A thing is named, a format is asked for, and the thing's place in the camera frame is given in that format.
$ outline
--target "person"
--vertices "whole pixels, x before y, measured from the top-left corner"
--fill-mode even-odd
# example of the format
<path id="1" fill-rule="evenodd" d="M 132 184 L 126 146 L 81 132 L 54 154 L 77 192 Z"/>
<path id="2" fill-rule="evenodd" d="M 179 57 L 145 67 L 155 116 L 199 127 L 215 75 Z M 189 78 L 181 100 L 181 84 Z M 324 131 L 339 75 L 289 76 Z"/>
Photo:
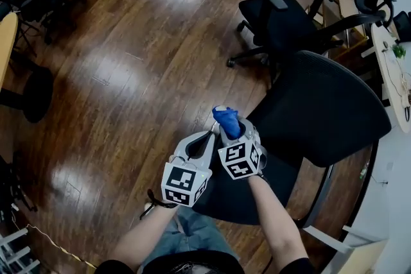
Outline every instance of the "person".
<path id="1" fill-rule="evenodd" d="M 247 178 L 275 272 L 312 274 L 300 233 L 270 186 L 258 175 Z M 96 274 L 244 274 L 238 258 L 213 220 L 177 206 L 154 207 L 124 235 Z"/>

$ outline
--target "black shirt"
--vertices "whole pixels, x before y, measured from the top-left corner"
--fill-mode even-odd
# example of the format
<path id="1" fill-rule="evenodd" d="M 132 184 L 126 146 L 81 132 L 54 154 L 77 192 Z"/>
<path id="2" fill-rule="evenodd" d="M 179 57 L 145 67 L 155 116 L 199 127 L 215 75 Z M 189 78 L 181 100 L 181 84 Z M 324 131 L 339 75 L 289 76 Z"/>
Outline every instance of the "black shirt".
<path id="1" fill-rule="evenodd" d="M 185 274 L 192 273 L 194 266 L 203 266 L 209 273 L 244 274 L 238 261 L 228 253 L 197 250 L 174 253 L 158 257 L 149 262 L 143 274 Z M 134 274 L 134 272 L 120 261 L 105 261 L 98 266 L 95 274 Z M 280 274 L 313 274 L 314 267 L 308 258 L 297 259 L 285 266 Z"/>

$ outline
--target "denim shorts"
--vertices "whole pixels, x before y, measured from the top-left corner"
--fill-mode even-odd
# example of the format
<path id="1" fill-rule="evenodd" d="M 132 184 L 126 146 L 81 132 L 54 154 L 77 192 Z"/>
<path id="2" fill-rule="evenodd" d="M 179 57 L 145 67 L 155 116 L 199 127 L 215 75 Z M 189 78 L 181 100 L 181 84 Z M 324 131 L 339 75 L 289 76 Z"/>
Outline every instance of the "denim shorts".
<path id="1" fill-rule="evenodd" d="M 184 206 L 177 210 L 177 217 L 184 233 L 178 230 L 177 222 L 172 219 L 154 250 L 143 262 L 143 267 L 160 256 L 194 250 L 220 251 L 239 259 L 210 217 Z"/>

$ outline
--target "wooden floor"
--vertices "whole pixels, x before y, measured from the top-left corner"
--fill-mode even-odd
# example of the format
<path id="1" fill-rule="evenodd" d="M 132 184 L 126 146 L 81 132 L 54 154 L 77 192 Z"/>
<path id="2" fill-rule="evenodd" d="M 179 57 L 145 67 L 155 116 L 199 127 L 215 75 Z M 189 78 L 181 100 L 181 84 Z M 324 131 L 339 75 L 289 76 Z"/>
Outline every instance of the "wooden floor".
<path id="1" fill-rule="evenodd" d="M 242 20 L 240 1 L 89 0 L 76 9 L 73 33 L 62 27 L 50 46 L 31 38 L 36 62 L 55 77 L 51 107 L 38 124 L 1 107 L 0 123 L 8 143 L 3 148 L 21 150 L 27 174 L 39 180 L 27 191 L 39 206 L 38 213 L 24 211 L 32 225 L 99 264 L 138 220 L 147 188 L 158 190 L 178 141 L 210 128 L 215 105 L 236 108 L 243 116 L 252 111 L 265 94 L 268 71 L 225 66 L 227 57 L 251 46 L 250 33 L 234 32 Z M 312 0 L 298 1 L 307 6 Z M 9 69 L 4 87 L 19 90 L 24 78 Z M 317 228 L 340 235 L 369 155 L 370 149 L 363 150 L 337 166 Z M 303 165 L 288 204 L 293 216 L 308 210 L 321 174 Z M 21 215 L 18 222 L 24 222 Z M 261 230 L 218 225 L 246 273 L 261 272 L 270 258 Z M 91 271 L 43 235 L 31 231 L 30 239 L 47 268 L 61 274 Z M 303 239 L 321 268 L 332 250 L 306 234 Z"/>

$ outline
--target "forearm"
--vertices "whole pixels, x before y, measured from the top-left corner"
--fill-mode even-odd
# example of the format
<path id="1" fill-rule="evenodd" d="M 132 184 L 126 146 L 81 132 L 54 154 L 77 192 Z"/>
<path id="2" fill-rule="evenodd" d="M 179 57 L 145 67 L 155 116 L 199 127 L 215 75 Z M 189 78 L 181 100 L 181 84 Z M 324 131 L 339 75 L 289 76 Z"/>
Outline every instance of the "forearm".
<path id="1" fill-rule="evenodd" d="M 292 261 L 307 257 L 297 226 L 270 186 L 260 177 L 249 177 L 258 216 L 277 271 Z"/>
<path id="2" fill-rule="evenodd" d="M 131 231 L 124 235 L 111 253 L 111 259 L 124 262 L 136 271 L 159 242 L 167 224 L 178 207 L 167 209 L 156 207 L 150 211 Z"/>

